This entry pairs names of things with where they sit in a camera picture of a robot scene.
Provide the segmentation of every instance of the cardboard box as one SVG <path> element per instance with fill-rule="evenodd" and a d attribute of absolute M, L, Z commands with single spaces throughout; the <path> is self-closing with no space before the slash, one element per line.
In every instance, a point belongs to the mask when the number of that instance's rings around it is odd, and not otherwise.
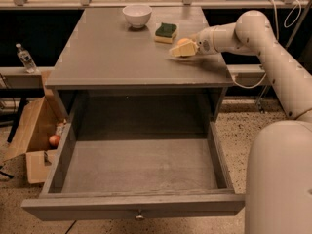
<path fill-rule="evenodd" d="M 45 96 L 34 100 L 23 109 L 19 126 L 4 157 L 4 161 L 7 161 L 26 154 L 29 183 L 45 181 L 50 163 L 57 152 L 50 150 L 49 138 L 55 134 L 62 114 L 53 91 L 44 86 L 49 75 L 50 71 L 41 72 Z"/>
<path fill-rule="evenodd" d="M 55 113 L 56 117 L 58 119 L 62 119 L 63 115 L 61 113 L 61 110 L 59 108 L 59 104 L 56 101 L 56 98 L 55 98 L 53 91 L 49 90 L 45 87 L 46 81 L 47 81 L 50 73 L 51 73 L 51 71 L 42 71 L 41 72 L 41 79 L 42 79 L 43 89 L 45 91 L 45 97 L 46 97 L 46 100 L 47 100 L 48 104 L 50 105 L 51 109 Z"/>
<path fill-rule="evenodd" d="M 26 166 L 29 183 L 44 183 L 55 160 L 56 150 L 27 152 Z"/>
<path fill-rule="evenodd" d="M 51 109 L 47 100 L 41 97 L 28 104 L 20 117 L 19 126 L 6 152 L 4 161 L 13 159 L 25 153 L 50 150 L 49 137 L 56 132 L 58 118 Z M 43 182 L 47 176 L 49 167 L 43 167 L 44 156 L 39 161 L 40 154 L 35 158 L 28 158 L 27 173 L 28 182 Z"/>

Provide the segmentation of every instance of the sponge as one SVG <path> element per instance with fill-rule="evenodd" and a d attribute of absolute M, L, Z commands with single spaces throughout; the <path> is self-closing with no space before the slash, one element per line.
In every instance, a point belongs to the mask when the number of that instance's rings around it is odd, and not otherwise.
<path fill-rule="evenodd" d="M 176 46 L 169 49 L 169 54 L 173 57 L 191 57 L 195 56 L 198 52 L 198 46 L 196 42 L 191 39 L 182 38 Z"/>
<path fill-rule="evenodd" d="M 160 43 L 173 43 L 177 34 L 177 26 L 170 23 L 162 23 L 155 32 L 155 42 Z"/>

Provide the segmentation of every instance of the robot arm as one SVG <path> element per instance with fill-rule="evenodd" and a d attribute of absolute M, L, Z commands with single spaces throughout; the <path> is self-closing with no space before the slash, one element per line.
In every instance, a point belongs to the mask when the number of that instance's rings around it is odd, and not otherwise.
<path fill-rule="evenodd" d="M 256 55 L 287 116 L 261 130 L 247 167 L 246 234 L 310 234 L 312 230 L 312 77 L 278 43 L 267 17 L 242 14 L 236 23 L 211 27 L 170 49 L 196 54 Z"/>
<path fill-rule="evenodd" d="M 170 49 L 174 57 L 222 52 L 257 56 L 287 116 L 312 123 L 312 77 L 279 44 L 265 14 L 248 11 L 236 23 L 208 27 Z"/>

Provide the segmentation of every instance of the cabinet top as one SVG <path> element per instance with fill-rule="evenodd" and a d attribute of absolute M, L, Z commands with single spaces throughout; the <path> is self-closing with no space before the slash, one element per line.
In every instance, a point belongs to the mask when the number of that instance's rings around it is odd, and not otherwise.
<path fill-rule="evenodd" d="M 162 22 L 177 25 L 173 44 L 154 41 Z M 96 89 L 104 86 L 232 85 L 221 54 L 172 58 L 178 39 L 207 27 L 200 7 L 153 7 L 148 24 L 132 29 L 122 8 L 86 9 L 62 51 L 47 86 Z"/>

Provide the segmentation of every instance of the speckled floor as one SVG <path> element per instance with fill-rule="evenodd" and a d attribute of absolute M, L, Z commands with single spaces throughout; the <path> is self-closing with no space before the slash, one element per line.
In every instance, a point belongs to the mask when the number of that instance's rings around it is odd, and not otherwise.
<path fill-rule="evenodd" d="M 217 130 L 225 153 L 228 169 L 237 193 L 245 193 L 246 167 L 249 149 L 256 134 L 265 126 L 285 119 L 276 100 L 263 103 L 266 113 L 258 112 L 252 99 L 227 99 L 217 120 Z M 0 127 L 0 163 L 6 151 L 10 126 Z M 7 180 L 0 175 L 0 233 L 66 233 L 72 221 L 43 222 L 25 212 L 23 199 L 36 198 L 41 185 L 29 185 L 25 161 L 19 156 L 5 163 L 3 172 L 13 174 Z M 180 233 L 180 234 L 240 234 L 244 233 L 245 211 L 230 217 L 194 217 L 134 220 L 78 221 L 68 232 L 78 233 Z"/>

